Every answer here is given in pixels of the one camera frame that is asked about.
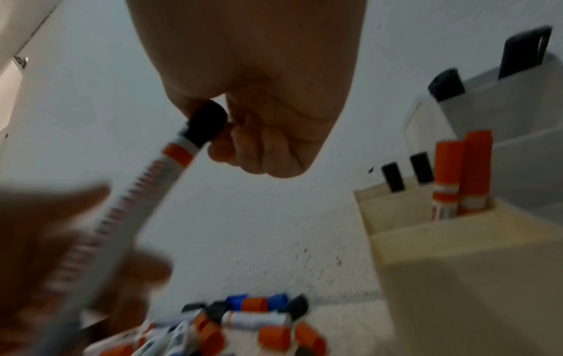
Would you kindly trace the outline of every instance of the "black marker cap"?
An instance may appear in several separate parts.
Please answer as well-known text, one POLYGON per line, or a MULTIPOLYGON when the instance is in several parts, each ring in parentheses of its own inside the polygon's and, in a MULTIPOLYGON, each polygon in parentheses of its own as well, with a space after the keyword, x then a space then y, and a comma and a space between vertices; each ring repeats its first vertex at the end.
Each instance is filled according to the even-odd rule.
POLYGON ((457 68, 446 69, 438 74, 428 85, 428 91, 439 103, 465 93, 457 68))
POLYGON ((387 185, 391 189, 391 192, 400 192, 405 190, 405 184, 403 183, 403 177, 399 170, 399 166, 396 162, 389 163, 381 167, 381 171, 385 176, 387 185))
POLYGON ((299 346, 297 351, 295 351, 295 356, 316 356, 311 350, 305 346, 299 346))
POLYGON ((507 39, 504 43, 498 78, 502 79, 539 66, 544 60, 552 30, 551 26, 542 26, 520 32, 507 39))
POLYGON ((415 170, 418 184, 426 184, 434 181, 432 166, 428 160, 426 152, 417 153, 411 156, 412 168, 415 170))
POLYGON ((278 313, 287 313, 291 315, 293 321, 304 316, 309 310, 309 302, 305 294, 300 294, 299 296, 291 299, 283 308, 278 310, 278 313))
POLYGON ((207 319, 216 324, 220 324, 223 315, 231 308, 232 306, 227 301, 214 301, 205 309, 205 314, 207 315, 207 319))
POLYGON ((227 122, 227 112, 221 105, 210 100, 196 111, 188 121, 188 129, 182 136, 202 148, 223 129, 227 122))
POLYGON ((197 303, 189 303, 184 305, 184 307, 182 308, 182 313, 185 313, 186 311, 190 311, 190 310, 205 309, 205 308, 207 308, 207 303, 205 303, 204 301, 200 301, 197 303))

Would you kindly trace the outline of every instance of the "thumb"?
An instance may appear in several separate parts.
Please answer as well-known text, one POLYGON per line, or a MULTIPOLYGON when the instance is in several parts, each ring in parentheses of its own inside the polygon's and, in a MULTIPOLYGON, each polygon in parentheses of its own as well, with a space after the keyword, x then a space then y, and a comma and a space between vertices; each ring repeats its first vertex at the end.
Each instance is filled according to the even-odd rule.
POLYGON ((58 223, 86 212, 110 195, 107 184, 71 193, 15 192, 0 189, 0 226, 58 223))

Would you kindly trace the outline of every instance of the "pen holder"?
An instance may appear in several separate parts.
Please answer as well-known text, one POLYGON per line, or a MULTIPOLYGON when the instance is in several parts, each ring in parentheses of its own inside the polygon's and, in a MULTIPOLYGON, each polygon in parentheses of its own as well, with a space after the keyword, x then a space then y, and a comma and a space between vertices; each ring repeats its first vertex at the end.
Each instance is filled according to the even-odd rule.
POLYGON ((432 186, 358 200, 405 355, 563 350, 563 230, 499 199, 431 222, 431 200, 432 186))
POLYGON ((563 65, 552 54, 543 64, 497 80, 498 68, 466 80, 466 93, 437 103, 415 101, 403 133, 411 153, 436 142, 492 130, 491 192, 526 209, 560 209, 563 222, 563 65))

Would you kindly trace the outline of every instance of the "person's left hand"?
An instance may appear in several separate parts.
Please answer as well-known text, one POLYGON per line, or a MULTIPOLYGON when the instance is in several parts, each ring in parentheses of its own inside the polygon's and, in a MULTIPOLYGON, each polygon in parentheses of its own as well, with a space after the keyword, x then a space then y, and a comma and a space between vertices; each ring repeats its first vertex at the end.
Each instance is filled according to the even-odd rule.
MULTIPOLYGON (((101 185, 69 194, 23 193, 0 189, 0 354, 21 342, 21 311, 40 282, 79 236, 73 218, 110 193, 101 185)), ((109 315, 103 337, 140 325, 148 309, 148 291, 168 281, 171 264, 153 254, 129 255, 93 308, 109 315)))

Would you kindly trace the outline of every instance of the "blurry hand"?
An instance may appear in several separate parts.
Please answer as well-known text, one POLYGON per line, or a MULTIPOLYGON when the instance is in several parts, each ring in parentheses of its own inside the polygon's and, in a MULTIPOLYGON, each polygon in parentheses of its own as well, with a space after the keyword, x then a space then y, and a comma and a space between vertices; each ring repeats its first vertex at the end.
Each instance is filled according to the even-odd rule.
MULTIPOLYGON (((71 220, 109 193, 107 186, 70 194, 0 190, 0 350, 19 341, 18 311, 78 237, 78 232, 68 230, 71 220)), ((145 292, 165 283, 170 275, 166 260, 132 253, 95 306, 110 315, 102 325, 103 336, 141 324, 148 306, 145 292)))
POLYGON ((185 116, 226 94, 213 160, 280 178, 309 168, 348 96, 366 0, 127 3, 185 116))

